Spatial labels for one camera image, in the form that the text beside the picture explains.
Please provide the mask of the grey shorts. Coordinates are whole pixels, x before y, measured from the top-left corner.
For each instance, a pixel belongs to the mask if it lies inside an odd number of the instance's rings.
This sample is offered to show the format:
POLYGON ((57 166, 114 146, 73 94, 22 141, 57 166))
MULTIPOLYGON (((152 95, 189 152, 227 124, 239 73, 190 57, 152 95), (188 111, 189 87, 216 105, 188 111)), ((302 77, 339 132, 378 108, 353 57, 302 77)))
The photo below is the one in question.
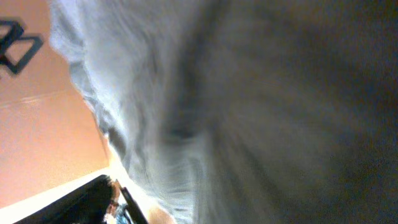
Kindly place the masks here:
POLYGON ((397 222, 397 2, 50 1, 50 43, 178 223, 397 222))

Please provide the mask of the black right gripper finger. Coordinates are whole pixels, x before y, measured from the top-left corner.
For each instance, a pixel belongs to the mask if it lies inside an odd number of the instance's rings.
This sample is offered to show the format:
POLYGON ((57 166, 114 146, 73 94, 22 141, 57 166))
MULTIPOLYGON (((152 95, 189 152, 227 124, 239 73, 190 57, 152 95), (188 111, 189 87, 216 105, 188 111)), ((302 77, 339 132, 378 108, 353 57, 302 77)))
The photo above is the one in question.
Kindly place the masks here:
POLYGON ((117 223, 148 224, 128 189, 104 174, 15 223, 106 223, 107 215, 121 217, 117 223))

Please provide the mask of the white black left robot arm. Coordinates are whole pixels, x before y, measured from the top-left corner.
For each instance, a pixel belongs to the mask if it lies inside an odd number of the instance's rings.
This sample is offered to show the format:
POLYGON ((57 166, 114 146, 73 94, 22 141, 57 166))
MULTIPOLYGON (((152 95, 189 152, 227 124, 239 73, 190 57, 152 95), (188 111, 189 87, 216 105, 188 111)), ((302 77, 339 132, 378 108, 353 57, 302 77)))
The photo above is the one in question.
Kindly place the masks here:
POLYGON ((1 34, 1 68, 5 68, 10 77, 17 77, 42 48, 44 40, 40 34, 25 35, 22 21, 16 18, 1 18, 1 27, 6 30, 1 34), (11 49, 18 45, 25 49, 17 56, 12 56, 11 49))

